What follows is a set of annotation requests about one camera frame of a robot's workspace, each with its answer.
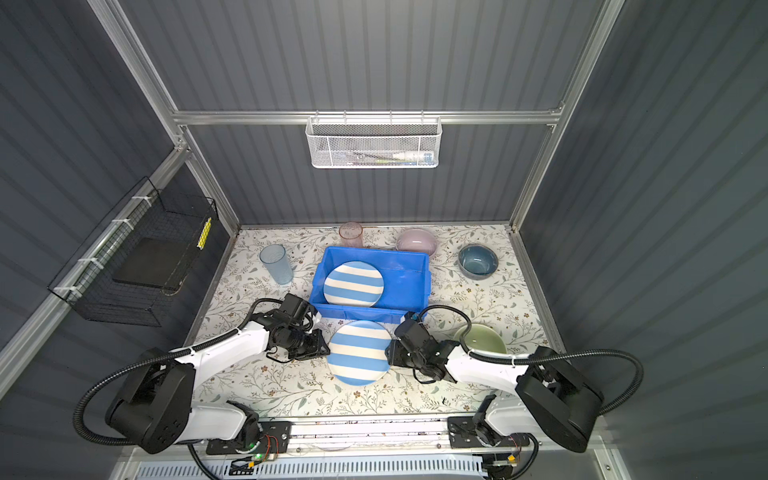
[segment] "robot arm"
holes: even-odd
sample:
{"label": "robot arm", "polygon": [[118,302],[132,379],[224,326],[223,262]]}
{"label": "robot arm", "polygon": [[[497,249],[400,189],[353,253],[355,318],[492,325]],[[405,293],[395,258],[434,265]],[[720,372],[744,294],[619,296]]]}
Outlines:
{"label": "robot arm", "polygon": [[[196,387],[221,370],[274,347],[287,350],[289,360],[313,359],[330,353],[313,326],[314,307],[291,294],[274,310],[253,313],[235,330],[199,346],[177,349],[176,358],[133,369],[105,417],[107,425],[149,453],[176,442],[242,438],[243,447],[258,439],[258,415],[228,403],[192,403]],[[140,360],[162,355],[147,351]]]}
{"label": "robot arm", "polygon": [[[460,342],[437,342],[419,322],[406,317],[395,330],[397,340],[389,347],[389,362],[418,370],[434,380],[473,382],[498,389],[474,417],[474,432],[486,445],[539,426],[559,445],[574,452],[587,448],[594,423],[600,415],[603,394],[589,379],[564,359],[548,360],[555,351],[540,346],[532,355],[510,357],[512,365],[489,362],[493,354],[475,358]],[[514,361],[527,365],[514,365]]]}

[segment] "striped plate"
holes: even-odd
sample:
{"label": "striped plate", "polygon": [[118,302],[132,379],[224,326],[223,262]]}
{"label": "striped plate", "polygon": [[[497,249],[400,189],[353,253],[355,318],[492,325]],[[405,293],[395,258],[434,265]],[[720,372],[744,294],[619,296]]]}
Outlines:
{"label": "striped plate", "polygon": [[384,292],[382,274],[365,262],[347,262],[326,277],[323,294],[331,305],[374,306]]}
{"label": "striped plate", "polygon": [[331,337],[328,367],[347,385],[370,385],[389,371],[385,349],[392,337],[383,326],[357,320],[342,326]]}

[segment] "plastic cup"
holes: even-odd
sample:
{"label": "plastic cup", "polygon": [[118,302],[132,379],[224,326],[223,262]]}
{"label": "plastic cup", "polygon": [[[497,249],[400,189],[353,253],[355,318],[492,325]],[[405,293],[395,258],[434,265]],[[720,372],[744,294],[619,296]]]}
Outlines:
{"label": "plastic cup", "polygon": [[347,222],[339,227],[339,236],[343,247],[362,248],[362,225]]}
{"label": "plastic cup", "polygon": [[287,285],[293,280],[293,270],[290,269],[288,255],[282,245],[264,247],[259,253],[259,260],[279,285]]}

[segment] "blue plastic bin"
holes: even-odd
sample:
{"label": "blue plastic bin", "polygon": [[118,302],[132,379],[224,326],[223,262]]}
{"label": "blue plastic bin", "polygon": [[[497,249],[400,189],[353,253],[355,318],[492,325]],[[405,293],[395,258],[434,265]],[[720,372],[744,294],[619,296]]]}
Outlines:
{"label": "blue plastic bin", "polygon": [[[374,307],[329,305],[323,295],[326,277],[342,263],[359,260],[376,267],[384,278],[384,293]],[[312,281],[310,303],[328,318],[400,323],[407,312],[427,307],[432,274],[426,253],[328,247]]]}

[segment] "light blue cup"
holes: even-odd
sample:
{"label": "light blue cup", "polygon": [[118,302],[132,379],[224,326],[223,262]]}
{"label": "light blue cup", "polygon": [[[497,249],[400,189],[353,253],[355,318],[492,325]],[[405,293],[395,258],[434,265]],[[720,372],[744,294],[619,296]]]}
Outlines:
{"label": "light blue cup", "polygon": [[288,255],[282,245],[269,245],[259,253],[259,260],[279,285],[287,285],[293,280],[293,270],[288,263]]}

